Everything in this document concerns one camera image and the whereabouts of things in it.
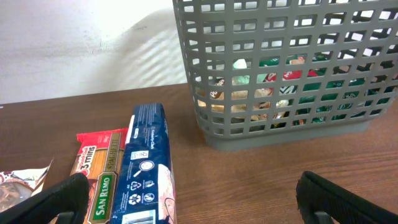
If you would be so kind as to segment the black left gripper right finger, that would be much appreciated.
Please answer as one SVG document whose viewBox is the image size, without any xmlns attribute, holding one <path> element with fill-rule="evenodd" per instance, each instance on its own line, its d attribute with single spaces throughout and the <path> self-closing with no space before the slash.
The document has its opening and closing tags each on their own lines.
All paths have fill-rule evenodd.
<svg viewBox="0 0 398 224">
<path fill-rule="evenodd" d="M 296 199 L 305 223 L 397 223 L 397 214 L 311 171 L 298 180 Z"/>
</svg>

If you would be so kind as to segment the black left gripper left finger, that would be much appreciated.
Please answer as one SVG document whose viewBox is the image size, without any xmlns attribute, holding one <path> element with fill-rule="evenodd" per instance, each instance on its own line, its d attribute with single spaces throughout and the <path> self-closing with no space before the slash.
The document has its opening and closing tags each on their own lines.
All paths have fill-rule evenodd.
<svg viewBox="0 0 398 224">
<path fill-rule="evenodd" d="M 90 185 L 82 173 L 48 188 L 27 200 L 1 212 L 1 223 L 82 224 L 88 208 Z"/>
</svg>

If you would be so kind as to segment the blue pasta packet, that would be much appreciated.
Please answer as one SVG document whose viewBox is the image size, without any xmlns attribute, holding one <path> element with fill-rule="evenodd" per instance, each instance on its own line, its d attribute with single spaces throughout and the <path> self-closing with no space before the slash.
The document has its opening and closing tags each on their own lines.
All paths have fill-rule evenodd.
<svg viewBox="0 0 398 224">
<path fill-rule="evenodd" d="M 137 105 L 129 123 L 112 224 L 177 224 L 169 132 L 160 103 Z"/>
</svg>

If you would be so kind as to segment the grey plastic basket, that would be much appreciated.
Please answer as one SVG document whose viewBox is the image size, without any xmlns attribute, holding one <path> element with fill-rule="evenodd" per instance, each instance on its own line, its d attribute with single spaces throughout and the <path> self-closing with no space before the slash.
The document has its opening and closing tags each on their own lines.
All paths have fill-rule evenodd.
<svg viewBox="0 0 398 224">
<path fill-rule="evenodd" d="M 339 123 L 313 123 L 306 126 L 272 129 L 269 118 L 251 121 L 259 85 L 233 85 L 232 78 L 264 73 L 260 59 L 277 56 L 285 60 L 292 54 L 331 54 L 332 62 L 365 57 L 376 60 L 391 57 L 397 61 L 396 0 L 285 0 L 285 1 L 208 1 L 175 0 L 174 14 L 183 62 L 195 104 L 195 113 L 205 141 L 221 150 L 245 149 L 289 141 L 320 138 L 365 130 L 372 118 Z M 247 69 L 233 70 L 233 63 L 245 59 Z M 224 85 L 216 86 L 223 78 Z M 204 90 L 205 96 L 195 93 Z M 232 100 L 233 91 L 247 90 L 246 100 Z M 212 100 L 210 91 L 222 91 L 224 100 Z M 198 100 L 206 107 L 198 106 Z M 232 113 L 231 106 L 247 104 L 247 110 Z M 212 105 L 223 105 L 215 112 Z"/>
</svg>

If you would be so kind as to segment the brown Pantree snack bag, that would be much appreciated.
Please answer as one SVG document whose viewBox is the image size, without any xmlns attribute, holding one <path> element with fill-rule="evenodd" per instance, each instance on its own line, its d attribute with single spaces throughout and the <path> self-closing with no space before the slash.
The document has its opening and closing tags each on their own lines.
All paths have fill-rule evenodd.
<svg viewBox="0 0 398 224">
<path fill-rule="evenodd" d="M 223 86 L 224 85 L 224 79 L 223 78 L 218 78 L 216 79 L 215 82 L 216 86 Z M 266 96 L 272 96 L 273 95 L 273 89 L 270 88 L 261 88 L 257 89 L 254 92 L 254 96 L 256 98 L 262 98 Z M 205 91 L 196 89 L 195 93 L 200 95 L 200 96 L 205 96 Z M 212 100 L 224 100 L 224 93 L 222 91 L 210 91 L 209 92 L 209 97 Z M 231 93 L 231 99 L 232 100 L 246 100 L 248 98 L 248 91 L 247 90 L 239 90 L 239 91 L 233 91 Z M 287 107 L 289 105 L 289 100 L 280 100 L 276 104 L 277 108 L 283 108 Z M 205 108 L 206 103 L 204 101 L 198 100 L 198 106 Z M 253 110 L 267 110 L 271 107 L 271 102 L 270 101 L 265 101 L 265 102 L 257 102 L 254 103 L 252 106 Z M 231 112 L 232 113 L 239 113 L 247 110 L 247 104 L 235 104 L 231 106 Z M 223 105 L 212 105 L 211 109 L 215 112 L 224 112 L 224 106 Z M 285 112 L 278 112 L 276 113 L 273 118 L 279 119 L 282 118 L 285 115 Z M 268 119 L 268 115 L 263 113 L 263 114 L 255 114 L 251 116 L 251 121 L 265 121 Z"/>
</svg>

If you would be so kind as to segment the light teal snack packet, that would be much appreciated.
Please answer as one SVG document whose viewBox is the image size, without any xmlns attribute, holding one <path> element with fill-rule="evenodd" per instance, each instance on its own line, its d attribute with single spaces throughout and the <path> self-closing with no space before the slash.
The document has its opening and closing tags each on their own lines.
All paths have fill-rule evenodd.
<svg viewBox="0 0 398 224">
<path fill-rule="evenodd" d="M 242 69 L 247 69 L 248 67 L 248 63 L 245 59 L 241 58 L 238 59 L 237 61 L 235 61 L 235 63 L 233 63 L 233 70 L 242 70 Z M 266 79 L 266 77 L 268 76 L 267 73 L 261 73 L 258 75 L 240 75 L 240 76 L 235 76 L 232 78 L 232 84 L 233 85 L 248 85 L 250 83 L 251 80 L 255 80 L 256 83 L 262 83 L 264 82 L 264 80 Z"/>
</svg>

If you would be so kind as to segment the green coffee mix bag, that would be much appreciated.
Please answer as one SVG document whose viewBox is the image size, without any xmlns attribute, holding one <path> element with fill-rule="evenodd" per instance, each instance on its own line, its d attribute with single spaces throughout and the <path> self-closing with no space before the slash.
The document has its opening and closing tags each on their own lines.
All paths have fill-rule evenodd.
<svg viewBox="0 0 398 224">
<path fill-rule="evenodd" d="M 264 91 L 272 129 L 372 118 L 397 96 L 397 61 L 365 57 L 332 62 L 331 54 L 292 54 L 260 59 L 258 89 Z"/>
</svg>

